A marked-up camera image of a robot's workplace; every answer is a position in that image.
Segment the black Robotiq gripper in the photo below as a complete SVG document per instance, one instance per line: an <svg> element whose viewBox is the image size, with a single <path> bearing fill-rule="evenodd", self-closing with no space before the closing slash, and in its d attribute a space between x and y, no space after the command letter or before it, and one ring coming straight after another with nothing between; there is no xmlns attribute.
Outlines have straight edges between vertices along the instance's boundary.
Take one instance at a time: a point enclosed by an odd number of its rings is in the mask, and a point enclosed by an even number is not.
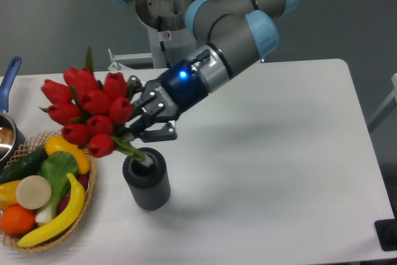
<svg viewBox="0 0 397 265"><path fill-rule="evenodd" d="M144 143L173 141L177 138L176 121L179 116L208 96L208 91L196 71L188 65L176 65L163 72L158 78L148 81L131 75L127 80L127 98L141 93L133 102L134 108L144 110L141 119L133 122L122 139L140 139ZM165 122L159 129L149 130L153 124Z"/></svg>

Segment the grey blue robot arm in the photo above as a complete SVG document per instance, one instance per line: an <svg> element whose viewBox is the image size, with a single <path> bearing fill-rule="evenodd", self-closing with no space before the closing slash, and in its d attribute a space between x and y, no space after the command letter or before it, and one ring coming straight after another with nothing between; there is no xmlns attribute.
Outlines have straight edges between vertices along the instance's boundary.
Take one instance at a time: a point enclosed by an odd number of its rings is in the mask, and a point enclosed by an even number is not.
<svg viewBox="0 0 397 265"><path fill-rule="evenodd" d="M263 59L279 44L274 19L300 0L112 0L135 3L148 31L156 79L132 79L140 94L133 123L121 138L144 142L176 138L179 116Z"/></svg>

